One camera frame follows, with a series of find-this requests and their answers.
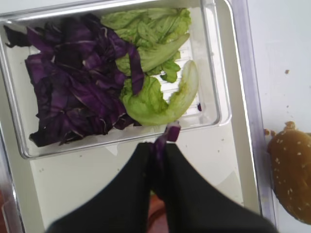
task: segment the hamburger bun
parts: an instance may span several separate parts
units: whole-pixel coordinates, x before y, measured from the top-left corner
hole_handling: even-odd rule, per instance
[[[311,136],[292,123],[268,144],[274,192],[290,215],[311,225]]]

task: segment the clear plastic container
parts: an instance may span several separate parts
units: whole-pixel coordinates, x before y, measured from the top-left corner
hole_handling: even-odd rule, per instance
[[[215,17],[216,14],[207,14],[206,12],[206,9],[215,11],[212,0],[106,0],[68,7],[40,9],[20,14],[2,15],[0,22],[21,31],[25,30],[25,26],[42,26],[47,20],[57,21],[65,16],[81,15],[87,12],[100,16],[105,13],[148,7],[187,7],[191,12],[190,39],[181,48],[182,58],[178,62],[181,67],[189,59],[193,59],[196,62],[200,74],[200,86],[193,105],[180,119],[182,129],[215,127],[227,123],[230,120],[231,111],[218,22],[217,17]],[[29,134],[36,132],[38,129],[38,118],[35,116],[37,114],[35,93],[24,64],[27,56],[37,51],[34,48],[8,48],[5,45],[7,38],[4,29],[2,26],[0,28],[2,71],[17,133],[20,154],[24,158],[36,158],[131,139],[156,136],[163,132],[165,126],[129,126],[123,131],[111,130],[108,135],[88,136],[83,140],[66,145],[59,146],[58,144],[53,144],[38,148],[28,138]],[[165,98],[168,98],[176,88],[176,83],[162,82],[162,91]],[[201,112],[197,110],[198,103],[201,103]]]

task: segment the sesame seed bun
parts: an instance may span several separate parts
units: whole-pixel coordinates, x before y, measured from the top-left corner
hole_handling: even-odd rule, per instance
[[[286,211],[311,225],[311,137],[286,127],[268,145],[274,192]]]

